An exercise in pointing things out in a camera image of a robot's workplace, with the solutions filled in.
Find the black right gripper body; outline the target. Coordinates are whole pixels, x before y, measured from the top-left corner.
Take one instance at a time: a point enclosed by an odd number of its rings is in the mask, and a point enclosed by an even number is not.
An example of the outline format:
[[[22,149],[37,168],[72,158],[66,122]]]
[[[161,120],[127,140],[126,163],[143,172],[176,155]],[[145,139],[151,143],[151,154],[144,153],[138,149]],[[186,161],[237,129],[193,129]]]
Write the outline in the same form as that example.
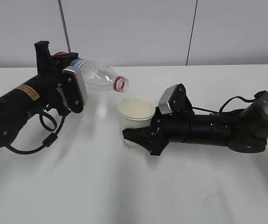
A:
[[[194,115],[191,106],[169,114],[162,114],[157,106],[150,125],[150,154],[160,156],[170,142],[191,143],[190,123]]]

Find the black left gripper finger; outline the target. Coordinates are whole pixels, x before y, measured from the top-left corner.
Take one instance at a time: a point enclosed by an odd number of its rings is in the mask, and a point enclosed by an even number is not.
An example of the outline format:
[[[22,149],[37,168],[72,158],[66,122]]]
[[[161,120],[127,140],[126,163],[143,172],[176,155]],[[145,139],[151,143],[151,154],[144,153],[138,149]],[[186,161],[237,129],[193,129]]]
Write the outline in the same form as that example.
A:
[[[53,72],[54,61],[49,52],[49,41],[39,41],[34,44],[38,75],[50,76]]]
[[[73,60],[78,58],[78,53],[57,52],[52,56],[52,58],[55,60],[57,68],[59,68],[59,70],[63,70],[70,66]]]

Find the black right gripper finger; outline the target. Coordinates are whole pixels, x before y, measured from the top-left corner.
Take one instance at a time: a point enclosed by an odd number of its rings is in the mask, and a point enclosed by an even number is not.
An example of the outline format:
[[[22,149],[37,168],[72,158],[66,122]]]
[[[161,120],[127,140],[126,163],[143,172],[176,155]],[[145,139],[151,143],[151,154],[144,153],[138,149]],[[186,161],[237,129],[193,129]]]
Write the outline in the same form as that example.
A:
[[[126,128],[122,131],[123,138],[134,142],[151,152],[152,141],[151,126],[141,128]]]

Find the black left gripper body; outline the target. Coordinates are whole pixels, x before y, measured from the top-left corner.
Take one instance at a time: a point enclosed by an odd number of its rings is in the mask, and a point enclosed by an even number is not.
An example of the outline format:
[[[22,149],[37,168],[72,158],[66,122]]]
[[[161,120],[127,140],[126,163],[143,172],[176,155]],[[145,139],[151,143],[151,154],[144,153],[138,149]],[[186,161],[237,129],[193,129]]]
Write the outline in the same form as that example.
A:
[[[42,79],[39,82],[39,87],[43,88],[43,97],[47,99],[51,108],[55,108],[59,115],[65,116],[67,115],[67,110],[71,109],[67,105],[63,92],[62,73],[59,68],[57,68],[55,60],[53,61],[54,68],[52,74],[46,77],[39,75]]]

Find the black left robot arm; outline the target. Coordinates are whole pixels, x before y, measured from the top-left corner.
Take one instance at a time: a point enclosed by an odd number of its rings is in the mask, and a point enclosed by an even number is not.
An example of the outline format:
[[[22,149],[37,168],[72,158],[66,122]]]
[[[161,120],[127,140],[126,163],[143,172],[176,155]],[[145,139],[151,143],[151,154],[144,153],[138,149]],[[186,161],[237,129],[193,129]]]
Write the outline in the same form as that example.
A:
[[[51,146],[58,138],[66,117],[83,111],[87,93],[81,72],[72,66],[78,53],[51,55],[49,42],[34,44],[37,75],[0,97],[0,148],[16,154],[34,154]],[[50,132],[42,145],[29,151],[11,146],[19,131],[34,115]]]

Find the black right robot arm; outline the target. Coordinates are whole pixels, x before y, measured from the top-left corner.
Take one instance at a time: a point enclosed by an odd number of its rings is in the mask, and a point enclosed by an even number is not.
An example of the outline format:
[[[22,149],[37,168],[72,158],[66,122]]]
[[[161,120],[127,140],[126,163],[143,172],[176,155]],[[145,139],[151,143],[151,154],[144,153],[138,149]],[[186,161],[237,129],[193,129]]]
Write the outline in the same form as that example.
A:
[[[232,151],[255,154],[265,151],[268,139],[268,91],[260,91],[253,99],[238,97],[250,103],[245,109],[208,111],[195,114],[183,84],[166,89],[150,125],[126,128],[124,139],[150,152],[161,155],[170,142],[228,147]]]

